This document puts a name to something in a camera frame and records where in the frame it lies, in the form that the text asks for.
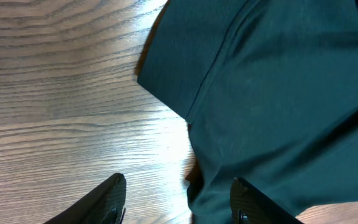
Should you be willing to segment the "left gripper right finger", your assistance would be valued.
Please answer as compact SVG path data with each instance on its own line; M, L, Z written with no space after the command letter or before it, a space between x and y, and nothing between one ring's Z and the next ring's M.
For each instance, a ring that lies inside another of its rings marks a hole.
M243 178L235 178L230 190L235 224L303 224Z

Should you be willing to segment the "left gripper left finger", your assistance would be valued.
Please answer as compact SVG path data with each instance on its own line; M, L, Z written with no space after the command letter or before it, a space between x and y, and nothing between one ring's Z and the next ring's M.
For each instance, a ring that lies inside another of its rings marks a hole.
M115 173L45 224L121 224L126 185L124 175Z

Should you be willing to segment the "black polo shirt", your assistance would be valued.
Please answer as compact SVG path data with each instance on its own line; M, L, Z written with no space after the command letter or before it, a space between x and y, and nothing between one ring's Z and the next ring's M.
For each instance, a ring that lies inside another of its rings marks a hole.
M358 201L358 0L168 1L138 84L180 115L195 223L242 177L289 214Z

